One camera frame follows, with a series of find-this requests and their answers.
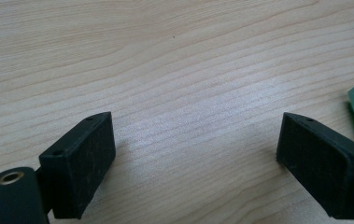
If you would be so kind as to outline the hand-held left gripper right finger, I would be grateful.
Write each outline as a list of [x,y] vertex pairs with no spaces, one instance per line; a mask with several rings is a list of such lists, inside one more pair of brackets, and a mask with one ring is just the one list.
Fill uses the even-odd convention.
[[322,123],[283,115],[276,149],[282,163],[335,219],[354,219],[354,142]]

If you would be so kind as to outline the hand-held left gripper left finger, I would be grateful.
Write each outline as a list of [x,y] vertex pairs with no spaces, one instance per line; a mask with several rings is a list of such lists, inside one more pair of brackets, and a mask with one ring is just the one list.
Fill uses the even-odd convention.
[[83,119],[40,154],[54,216],[80,219],[115,157],[109,112]]

